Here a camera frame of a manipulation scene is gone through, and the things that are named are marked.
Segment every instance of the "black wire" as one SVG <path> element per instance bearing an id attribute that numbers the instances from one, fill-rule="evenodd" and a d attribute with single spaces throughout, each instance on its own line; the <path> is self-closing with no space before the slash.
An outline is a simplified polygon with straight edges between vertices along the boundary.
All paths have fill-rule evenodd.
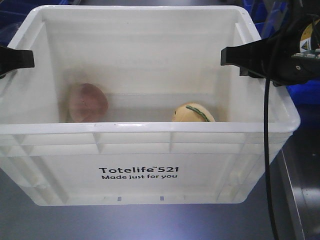
<path id="1" fill-rule="evenodd" d="M 316 41 L 316 44 L 318 45 L 318 48 L 320 48 L 320 43 L 319 43 L 319 32 L 318 32 L 318 29 L 316 28 L 316 24 L 315 24 L 315 18 L 313 17 L 312 18 L 312 30 L 314 32 L 314 36 L 315 36 L 315 41 Z"/>
<path id="2" fill-rule="evenodd" d="M 289 7 L 292 10 L 292 2 L 289 2 Z M 264 143 L 264 166 L 265 166 L 265 187 L 266 187 L 266 198 L 268 203 L 268 212 L 272 228 L 273 237 L 275 240 L 279 240 L 279 234 L 277 231 L 276 219 L 273 208 L 272 199 L 272 188 L 271 188 L 271 174 L 270 174 L 270 156 L 269 156 L 269 91 L 270 91 L 270 81 L 271 74 L 274 69 L 275 60 L 277 58 L 277 53 L 280 48 L 281 40 L 286 34 L 288 27 L 293 21 L 292 11 L 290 12 L 290 20 L 286 26 L 279 32 L 275 45 L 272 49 L 269 65 L 267 68 L 266 79 L 265 79 L 265 89 L 264 89 L 264 103 L 263 103 L 263 143 Z"/>

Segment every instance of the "blue crate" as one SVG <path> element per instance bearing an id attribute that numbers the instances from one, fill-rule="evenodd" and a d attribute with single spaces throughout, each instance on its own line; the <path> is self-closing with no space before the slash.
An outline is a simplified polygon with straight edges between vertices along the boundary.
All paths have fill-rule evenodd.
<path id="1" fill-rule="evenodd" d="M 294 104 L 320 105 L 320 78 L 308 81 L 305 84 L 286 87 Z"/>
<path id="2" fill-rule="evenodd" d="M 4 0 L 0 3 L 0 11 L 28 15 L 41 5 L 67 5 L 68 0 Z"/>
<path id="3" fill-rule="evenodd" d="M 251 12 L 252 4 L 254 0 L 242 0 L 243 8 L 247 10 L 249 13 Z M 264 22 L 267 18 L 268 12 L 263 2 L 258 4 L 256 13 L 251 15 L 251 18 L 254 23 Z"/>
<path id="4" fill-rule="evenodd" d="M 0 3 L 0 45 L 7 46 L 28 13 L 41 5 L 67 5 L 68 0 L 4 0 Z"/>
<path id="5" fill-rule="evenodd" d="M 23 14 L 0 11 L 0 45 L 8 45 L 25 18 Z"/>

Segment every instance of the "green stripe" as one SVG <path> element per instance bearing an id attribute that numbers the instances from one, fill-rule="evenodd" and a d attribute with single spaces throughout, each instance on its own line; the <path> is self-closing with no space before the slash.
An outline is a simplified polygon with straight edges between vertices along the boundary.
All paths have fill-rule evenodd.
<path id="1" fill-rule="evenodd" d="M 202 111 L 200 111 L 198 108 L 190 106 L 190 105 L 185 106 L 185 108 L 190 109 L 191 111 L 194 111 L 195 113 L 199 114 L 201 117 L 203 117 L 203 119 L 206 122 L 210 122 L 210 120 L 207 118 L 207 116 Z"/>

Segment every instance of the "yellow sticker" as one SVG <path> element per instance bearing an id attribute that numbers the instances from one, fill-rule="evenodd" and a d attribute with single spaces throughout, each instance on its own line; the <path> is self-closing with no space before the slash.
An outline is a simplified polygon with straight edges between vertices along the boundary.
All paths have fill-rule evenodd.
<path id="1" fill-rule="evenodd" d="M 319 23 L 320 19 L 314 22 L 314 25 Z M 300 39 L 300 52 L 311 50 L 311 35 L 313 32 L 312 23 L 310 23 L 303 31 Z"/>

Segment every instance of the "potato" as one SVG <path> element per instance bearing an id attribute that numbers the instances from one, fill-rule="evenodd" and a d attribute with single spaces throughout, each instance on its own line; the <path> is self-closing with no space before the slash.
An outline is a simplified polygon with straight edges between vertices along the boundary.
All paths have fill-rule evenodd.
<path id="1" fill-rule="evenodd" d="M 99 122 L 108 106 L 105 94 L 93 84 L 76 84 L 71 88 L 68 109 L 75 123 Z"/>
<path id="2" fill-rule="evenodd" d="M 214 117 L 202 105 L 187 102 L 175 109 L 173 122 L 215 122 Z"/>

